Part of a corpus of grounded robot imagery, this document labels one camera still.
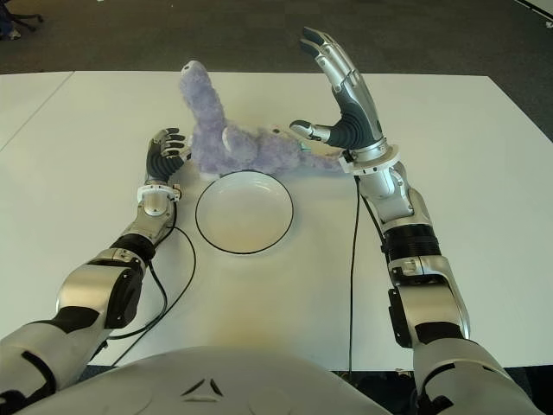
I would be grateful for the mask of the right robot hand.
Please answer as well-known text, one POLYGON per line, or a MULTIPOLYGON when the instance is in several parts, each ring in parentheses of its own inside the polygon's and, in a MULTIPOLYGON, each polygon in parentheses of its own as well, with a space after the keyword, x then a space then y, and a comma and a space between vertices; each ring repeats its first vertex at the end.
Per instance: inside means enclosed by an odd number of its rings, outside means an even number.
POLYGON ((289 128, 300 136, 345 150, 361 150, 384 138, 376 105, 359 70, 344 48, 329 34, 305 27, 300 47, 327 76, 340 108, 332 126, 295 120, 289 128))

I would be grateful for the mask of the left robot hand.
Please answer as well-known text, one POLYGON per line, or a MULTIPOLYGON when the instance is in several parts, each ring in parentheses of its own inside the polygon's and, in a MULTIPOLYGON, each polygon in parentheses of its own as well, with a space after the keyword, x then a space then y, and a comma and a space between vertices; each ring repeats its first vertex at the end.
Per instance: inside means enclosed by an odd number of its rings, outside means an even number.
POLYGON ((169 182, 170 177, 191 158, 191 153, 188 140, 179 128, 158 131, 149 141, 145 182, 169 182))

